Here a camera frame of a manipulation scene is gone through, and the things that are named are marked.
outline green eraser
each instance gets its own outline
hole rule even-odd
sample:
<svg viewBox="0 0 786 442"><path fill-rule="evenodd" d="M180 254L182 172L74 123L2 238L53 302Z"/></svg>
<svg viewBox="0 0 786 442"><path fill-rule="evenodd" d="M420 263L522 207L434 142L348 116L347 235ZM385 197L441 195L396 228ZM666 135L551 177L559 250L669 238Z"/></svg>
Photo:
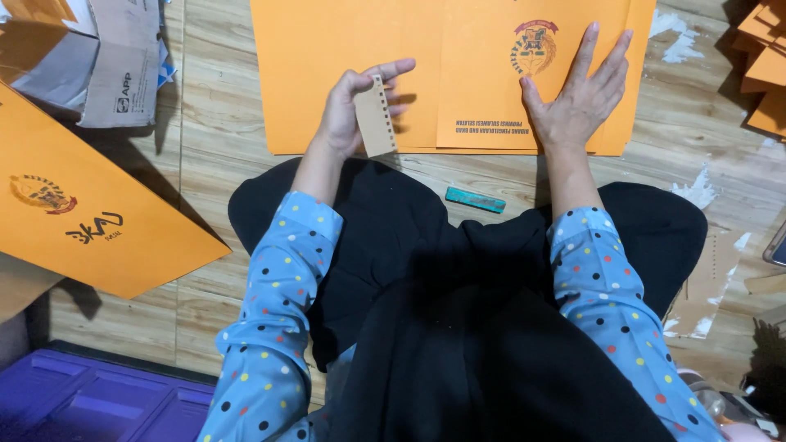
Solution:
<svg viewBox="0 0 786 442"><path fill-rule="evenodd" d="M485 195L478 195L477 193L467 192L453 187L448 187L445 193L445 199L454 203L471 205L472 207L481 208L489 212L502 213L505 210L505 203L503 200L497 198L487 197Z"/></svg>

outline printed emblem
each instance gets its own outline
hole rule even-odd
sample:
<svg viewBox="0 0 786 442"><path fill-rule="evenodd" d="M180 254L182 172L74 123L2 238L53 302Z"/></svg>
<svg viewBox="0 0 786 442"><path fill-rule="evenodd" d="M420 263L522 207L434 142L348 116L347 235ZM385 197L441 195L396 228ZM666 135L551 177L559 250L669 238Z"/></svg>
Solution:
<svg viewBox="0 0 786 442"><path fill-rule="evenodd" d="M536 76L552 64L556 57L552 35L557 31L559 28L546 20L528 21L516 28L518 39L511 49L510 64L519 75Z"/></svg>
<svg viewBox="0 0 786 442"><path fill-rule="evenodd" d="M76 206L75 197L67 197L60 186L37 175L12 175L11 194L23 204L40 207L50 215L70 212Z"/></svg>

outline wooden floor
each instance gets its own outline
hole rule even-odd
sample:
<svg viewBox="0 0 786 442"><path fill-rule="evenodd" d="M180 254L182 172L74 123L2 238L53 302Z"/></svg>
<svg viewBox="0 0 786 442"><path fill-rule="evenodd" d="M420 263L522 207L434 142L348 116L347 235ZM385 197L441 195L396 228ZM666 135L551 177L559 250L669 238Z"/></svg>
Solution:
<svg viewBox="0 0 786 442"><path fill-rule="evenodd" d="M743 61L729 48L729 22L739 22L752 7L747 0L660 2L661 13L676 12L699 32L694 49L705 58L663 62L663 51L678 36L667 31L653 37L634 140L621 158L591 159L598 185L629 181L664 189L692 183L707 162L721 192L705 209L710 223L752 232L709 337L669 340L677 361L726 389L748 370L755 348L752 315L786 304L786 293L750 296L742 285L745 278L777 273L761 255L786 219L786 148L741 128L758 97L736 92ZM52 335L217 374L221 358L213 339L237 317L248 264L226 203L245 179L289 157L266 149L248 0L172 0L165 12L178 73L159 95L159 123L129 141L115 133L94 144L172 204L196 211L235 252L130 301L99 293L101 304L85 308L81 297L76 302L55 289ZM503 215L450 205L453 223L497 223L532 208L544 178L535 157L401 155L390 162L438 194L452 185L508 202ZM323 378L312 373L313 402L320 404Z"/></svg>

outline purple container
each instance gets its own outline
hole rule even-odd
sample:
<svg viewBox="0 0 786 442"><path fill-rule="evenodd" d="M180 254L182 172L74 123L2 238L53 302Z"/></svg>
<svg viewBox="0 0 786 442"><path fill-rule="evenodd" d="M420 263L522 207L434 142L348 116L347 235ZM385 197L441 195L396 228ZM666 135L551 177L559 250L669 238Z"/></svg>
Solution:
<svg viewBox="0 0 786 442"><path fill-rule="evenodd" d="M0 373L0 441L193 442L213 390L38 350Z"/></svg>

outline hand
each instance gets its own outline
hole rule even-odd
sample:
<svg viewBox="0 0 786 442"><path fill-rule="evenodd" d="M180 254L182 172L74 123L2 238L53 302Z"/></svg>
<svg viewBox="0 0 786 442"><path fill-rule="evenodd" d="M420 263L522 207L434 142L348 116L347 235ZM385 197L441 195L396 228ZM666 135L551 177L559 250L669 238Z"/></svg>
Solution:
<svg viewBox="0 0 786 442"><path fill-rule="evenodd" d="M349 158L362 141L352 101L355 94L369 87L373 83L371 76L377 74L388 86L385 90L387 100L393 101L399 97L395 92L395 77L413 69L415 59L405 58L379 64L360 74L351 69L346 71L330 90L315 140L324 142L341 160ZM390 105L388 110L391 116L397 116L406 110L406 105Z"/></svg>
<svg viewBox="0 0 786 442"><path fill-rule="evenodd" d="M600 25L595 21L585 31L573 69L556 100L544 104L532 79L520 80L534 132L547 153L562 147L583 151L625 94L628 72L625 52L633 31L623 32L606 60L587 78L599 30Z"/></svg>

